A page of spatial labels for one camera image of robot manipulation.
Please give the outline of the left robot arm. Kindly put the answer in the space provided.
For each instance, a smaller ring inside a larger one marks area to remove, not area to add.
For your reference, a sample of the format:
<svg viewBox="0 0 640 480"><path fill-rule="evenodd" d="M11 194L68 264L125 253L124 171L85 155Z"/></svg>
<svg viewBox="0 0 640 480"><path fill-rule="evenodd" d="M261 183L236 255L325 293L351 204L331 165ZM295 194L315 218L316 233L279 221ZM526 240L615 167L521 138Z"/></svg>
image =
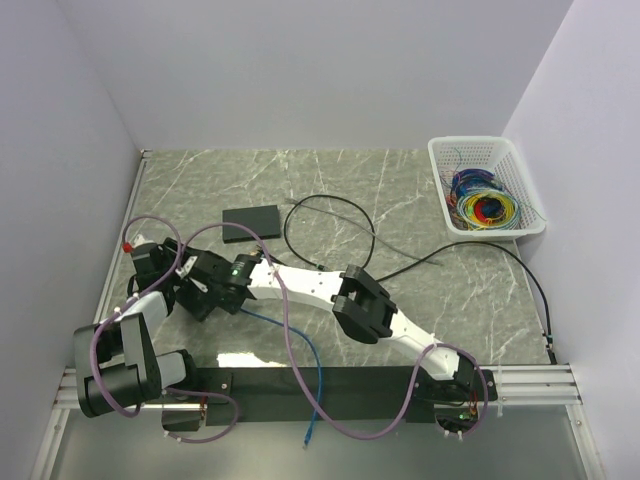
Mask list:
<svg viewBox="0 0 640 480"><path fill-rule="evenodd" d="M159 399L165 389L180 402L190 401L200 392L201 377L187 350L158 355L152 342L174 310L179 280L173 274L136 301L102 331L96 343L96 365L105 389L128 413ZM90 346L98 329L97 324L89 325L73 335L77 397L81 411L89 418L114 410L91 369Z"/></svg>

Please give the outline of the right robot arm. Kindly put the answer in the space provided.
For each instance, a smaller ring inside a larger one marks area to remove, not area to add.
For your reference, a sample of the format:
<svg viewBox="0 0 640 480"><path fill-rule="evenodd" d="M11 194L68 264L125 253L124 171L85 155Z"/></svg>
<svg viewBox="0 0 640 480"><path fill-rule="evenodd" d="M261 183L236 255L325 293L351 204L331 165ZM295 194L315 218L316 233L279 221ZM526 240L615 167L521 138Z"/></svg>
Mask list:
<svg viewBox="0 0 640 480"><path fill-rule="evenodd" d="M270 262L263 254L241 254L230 262L192 251L178 277L176 301L197 321L217 308L235 314L247 300L294 302L332 313L356 342L384 342L413 360L422 355L420 367L452 399L482 385L472 360L412 322L361 267L314 272Z"/></svg>

